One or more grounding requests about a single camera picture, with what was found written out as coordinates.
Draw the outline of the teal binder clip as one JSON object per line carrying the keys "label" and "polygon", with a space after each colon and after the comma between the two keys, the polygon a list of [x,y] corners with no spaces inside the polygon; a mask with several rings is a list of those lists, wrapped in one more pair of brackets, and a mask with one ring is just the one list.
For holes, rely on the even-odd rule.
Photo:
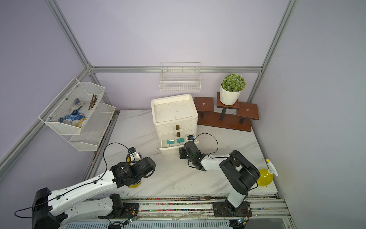
{"label": "teal binder clip", "polygon": [[167,140],[167,145],[171,147],[175,143],[175,140]]}
{"label": "teal binder clip", "polygon": [[185,142],[185,139],[184,138],[177,139],[177,143],[178,144],[183,144],[184,142]]}

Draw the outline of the white three-drawer cabinet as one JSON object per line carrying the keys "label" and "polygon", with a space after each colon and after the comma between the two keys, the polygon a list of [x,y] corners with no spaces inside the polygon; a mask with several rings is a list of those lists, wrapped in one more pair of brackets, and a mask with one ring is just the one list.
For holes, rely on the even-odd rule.
{"label": "white three-drawer cabinet", "polygon": [[[151,101],[152,118],[159,139],[159,150],[162,155],[179,153],[179,148],[188,141],[187,136],[197,134],[198,112],[190,94],[153,99]],[[177,139],[184,138],[183,144]],[[167,140],[175,140],[169,147]]]}

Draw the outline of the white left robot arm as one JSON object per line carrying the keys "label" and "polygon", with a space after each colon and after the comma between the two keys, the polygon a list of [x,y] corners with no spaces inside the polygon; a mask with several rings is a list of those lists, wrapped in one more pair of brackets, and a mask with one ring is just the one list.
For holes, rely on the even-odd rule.
{"label": "white left robot arm", "polygon": [[58,229],[86,218],[132,218],[132,214],[138,211],[138,204],[124,206],[115,191],[150,177],[155,168],[156,163],[145,157],[138,161],[120,162],[104,173],[71,187],[54,191],[40,189],[31,207],[31,226],[34,229]]}

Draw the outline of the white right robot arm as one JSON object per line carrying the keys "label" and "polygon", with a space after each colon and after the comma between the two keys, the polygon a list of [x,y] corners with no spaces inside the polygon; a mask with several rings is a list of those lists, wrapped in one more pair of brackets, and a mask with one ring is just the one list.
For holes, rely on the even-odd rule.
{"label": "white right robot arm", "polygon": [[179,149],[179,157],[187,160],[189,167],[200,171],[222,171],[233,188],[226,202],[234,209],[242,205],[250,190],[259,186],[259,170],[237,150],[212,157],[201,153],[193,141],[188,141]]}

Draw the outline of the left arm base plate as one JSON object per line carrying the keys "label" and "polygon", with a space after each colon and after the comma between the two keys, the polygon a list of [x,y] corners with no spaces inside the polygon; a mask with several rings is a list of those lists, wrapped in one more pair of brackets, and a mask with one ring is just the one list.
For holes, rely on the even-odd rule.
{"label": "left arm base plate", "polygon": [[119,194],[111,194],[109,200],[112,203],[107,204],[107,206],[112,207],[111,212],[104,216],[98,216],[99,219],[131,219],[137,216],[139,203],[124,203]]}

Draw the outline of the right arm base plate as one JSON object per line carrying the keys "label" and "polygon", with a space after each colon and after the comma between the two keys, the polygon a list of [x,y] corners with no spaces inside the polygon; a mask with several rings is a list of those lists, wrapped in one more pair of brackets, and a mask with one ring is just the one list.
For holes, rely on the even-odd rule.
{"label": "right arm base plate", "polygon": [[213,212],[215,217],[251,217],[250,204],[243,201],[238,207],[234,207],[227,200],[224,202],[214,202]]}

